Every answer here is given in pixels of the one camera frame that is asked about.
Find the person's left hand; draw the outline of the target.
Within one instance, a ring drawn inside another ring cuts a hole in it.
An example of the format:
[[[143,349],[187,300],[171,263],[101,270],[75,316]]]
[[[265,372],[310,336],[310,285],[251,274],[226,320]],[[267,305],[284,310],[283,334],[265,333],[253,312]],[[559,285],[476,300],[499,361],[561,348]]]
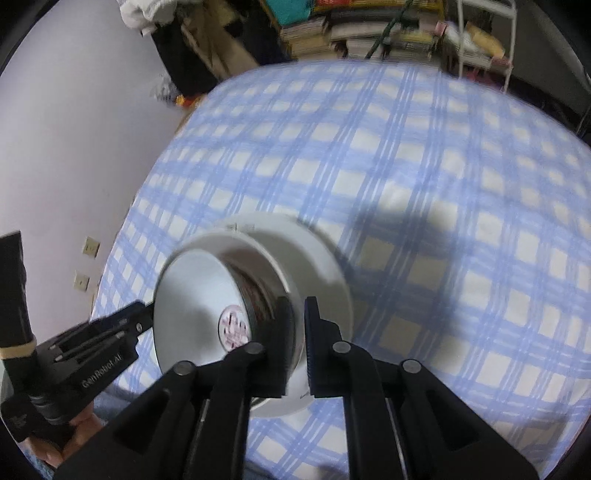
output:
[[[93,411],[92,404],[89,404],[74,417],[69,422],[69,425],[74,428],[73,435],[62,449],[53,446],[48,441],[34,437],[27,438],[20,446],[33,454],[38,460],[45,462],[53,468],[57,468],[80,450],[103,427],[100,419]]]

